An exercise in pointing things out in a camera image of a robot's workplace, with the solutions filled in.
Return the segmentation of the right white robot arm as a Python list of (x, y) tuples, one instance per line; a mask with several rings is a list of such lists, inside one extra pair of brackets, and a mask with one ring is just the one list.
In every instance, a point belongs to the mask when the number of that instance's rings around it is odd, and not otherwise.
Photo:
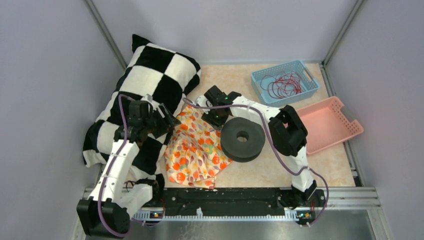
[(204, 110), (202, 119), (220, 130), (220, 146), (229, 159), (250, 162), (269, 142), (277, 160), (292, 175), (292, 193), (288, 200), (281, 200), (285, 207), (312, 207), (318, 201), (326, 206), (329, 191), (317, 192), (316, 172), (307, 160), (308, 131), (292, 106), (266, 106), (238, 92), (226, 94), (215, 85), (196, 104)]

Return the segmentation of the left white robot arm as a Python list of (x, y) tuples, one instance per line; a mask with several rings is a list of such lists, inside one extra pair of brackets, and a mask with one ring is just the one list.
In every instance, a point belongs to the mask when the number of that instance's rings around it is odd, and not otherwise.
[(164, 104), (153, 106), (151, 100), (131, 100), (128, 114), (124, 115), (122, 106), (120, 113), (122, 125), (114, 133), (105, 170), (88, 198), (76, 207), (88, 236), (123, 239), (137, 211), (144, 204), (154, 207), (160, 202), (156, 180), (138, 180), (127, 193), (123, 192), (124, 182), (149, 135), (162, 137), (181, 124)]

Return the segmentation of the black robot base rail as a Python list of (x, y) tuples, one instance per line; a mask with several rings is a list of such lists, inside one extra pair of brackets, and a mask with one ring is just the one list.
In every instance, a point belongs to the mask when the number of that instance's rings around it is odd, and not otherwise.
[(160, 200), (151, 200), (140, 210), (162, 212), (162, 216), (194, 216), (201, 209), (206, 216), (283, 216), (286, 211), (312, 214), (326, 202), (322, 189), (304, 200), (291, 188), (166, 188)]

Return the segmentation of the dark grey cable spool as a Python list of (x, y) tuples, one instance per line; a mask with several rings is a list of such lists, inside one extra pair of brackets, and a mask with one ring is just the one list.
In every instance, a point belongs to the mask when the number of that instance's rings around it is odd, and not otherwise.
[(235, 117), (227, 121), (220, 132), (220, 145), (224, 154), (238, 163), (256, 159), (266, 142), (263, 128), (248, 119)]

